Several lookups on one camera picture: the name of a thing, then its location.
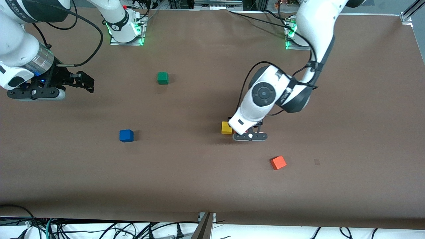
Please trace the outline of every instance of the green cube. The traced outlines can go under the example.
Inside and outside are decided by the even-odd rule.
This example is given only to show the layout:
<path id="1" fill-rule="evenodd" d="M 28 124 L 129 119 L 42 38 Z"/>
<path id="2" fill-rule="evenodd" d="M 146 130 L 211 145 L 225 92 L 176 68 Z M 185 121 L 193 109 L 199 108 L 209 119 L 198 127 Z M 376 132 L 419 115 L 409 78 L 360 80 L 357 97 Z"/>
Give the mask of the green cube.
<path id="1" fill-rule="evenodd" d="M 168 85 L 168 73 L 166 71 L 158 72 L 157 80 L 160 85 Z"/>

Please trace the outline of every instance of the cube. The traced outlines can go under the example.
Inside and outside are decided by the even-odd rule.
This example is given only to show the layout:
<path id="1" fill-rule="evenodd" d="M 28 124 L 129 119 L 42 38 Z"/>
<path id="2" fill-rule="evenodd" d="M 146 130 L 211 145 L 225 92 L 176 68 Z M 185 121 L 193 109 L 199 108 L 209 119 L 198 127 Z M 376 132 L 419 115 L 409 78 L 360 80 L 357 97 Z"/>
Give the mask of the cube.
<path id="1" fill-rule="evenodd" d="M 227 121 L 221 122 L 221 133 L 222 134 L 232 134 L 233 129 L 229 126 Z"/>
<path id="2" fill-rule="evenodd" d="M 168 73 L 165 71 L 158 72 L 157 81 L 160 85 L 168 85 Z"/>
<path id="3" fill-rule="evenodd" d="M 133 142 L 134 141 L 134 133 L 130 129 L 124 129 L 119 131 L 119 140 L 121 142 Z"/>
<path id="4" fill-rule="evenodd" d="M 270 163 L 272 164 L 272 167 L 274 170 L 278 170 L 286 166 L 285 159 L 283 158 L 282 155 L 272 159 Z"/>

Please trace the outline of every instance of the table surface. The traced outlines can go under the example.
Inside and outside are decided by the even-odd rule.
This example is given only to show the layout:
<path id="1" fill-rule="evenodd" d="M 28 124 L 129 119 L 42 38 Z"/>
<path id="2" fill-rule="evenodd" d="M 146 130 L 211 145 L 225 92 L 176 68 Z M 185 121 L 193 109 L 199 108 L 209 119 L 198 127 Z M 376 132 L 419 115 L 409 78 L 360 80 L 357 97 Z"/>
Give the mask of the table surface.
<path id="1" fill-rule="evenodd" d="M 100 26 L 96 9 L 79 13 Z M 64 63 L 83 61 L 99 39 L 82 21 L 69 31 L 39 26 Z M 220 127 L 256 62 L 287 72 L 307 62 L 308 52 L 285 50 L 281 28 L 225 10 L 160 11 L 144 46 L 106 37 L 70 69 L 95 79 L 94 94 L 0 94 L 0 202 L 56 218 L 214 211 L 228 223 L 425 228 L 425 66 L 412 28 L 394 16 L 340 16 L 335 36 L 310 103 L 266 118 L 265 142 L 234 142 Z M 157 84 L 159 71 L 170 85 Z M 127 128 L 137 141 L 119 141 Z M 278 155 L 288 165 L 274 171 Z"/>

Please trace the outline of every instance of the orange-red block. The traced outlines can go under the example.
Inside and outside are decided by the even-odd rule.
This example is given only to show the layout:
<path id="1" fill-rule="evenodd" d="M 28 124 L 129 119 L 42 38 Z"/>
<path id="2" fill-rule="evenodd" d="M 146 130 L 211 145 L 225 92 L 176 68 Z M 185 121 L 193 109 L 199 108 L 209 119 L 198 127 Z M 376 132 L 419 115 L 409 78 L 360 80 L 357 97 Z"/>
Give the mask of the orange-red block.
<path id="1" fill-rule="evenodd" d="M 272 159 L 270 163 L 272 164 L 274 170 L 278 170 L 286 166 L 285 159 L 282 155 Z"/>

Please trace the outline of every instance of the teal cable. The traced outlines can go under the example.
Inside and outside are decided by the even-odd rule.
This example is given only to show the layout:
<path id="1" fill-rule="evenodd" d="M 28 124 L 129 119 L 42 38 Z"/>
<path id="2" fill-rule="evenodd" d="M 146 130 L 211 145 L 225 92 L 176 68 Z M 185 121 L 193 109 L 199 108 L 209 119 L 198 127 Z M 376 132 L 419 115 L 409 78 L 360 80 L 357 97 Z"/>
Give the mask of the teal cable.
<path id="1" fill-rule="evenodd" d="M 46 225 L 46 239 L 49 239 L 49 228 L 50 228 L 50 222 L 52 221 L 52 218 L 47 222 Z"/>

